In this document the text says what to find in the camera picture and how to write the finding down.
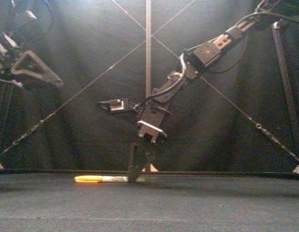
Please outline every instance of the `black curtain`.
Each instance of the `black curtain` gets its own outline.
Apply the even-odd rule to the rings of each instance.
[[[6,168],[16,169],[127,170],[129,145],[137,134],[136,115],[111,116],[96,102],[123,97],[141,102],[145,97],[145,1],[52,0],[49,4],[56,26],[41,40],[25,43],[24,49],[40,55],[65,84],[60,89],[13,90],[0,152],[49,113],[59,111],[0,160]],[[152,1],[152,87],[165,83],[176,67],[176,56],[216,38],[257,4],[256,0]],[[4,29],[6,6],[5,11],[1,9],[2,3],[0,27]],[[39,15],[44,21],[45,12],[40,1]],[[299,102],[299,70],[293,68],[299,65],[296,28],[285,36],[288,45],[296,47],[296,60],[292,51],[288,56]],[[292,150],[268,21],[251,30],[247,42],[228,52],[213,70],[233,64],[243,50],[239,65],[221,74],[207,73],[203,78]],[[0,98],[5,87],[0,83]],[[160,145],[155,162],[159,170],[292,171],[295,168],[285,150],[204,80],[196,80],[177,94],[171,112],[163,125],[169,138]]]

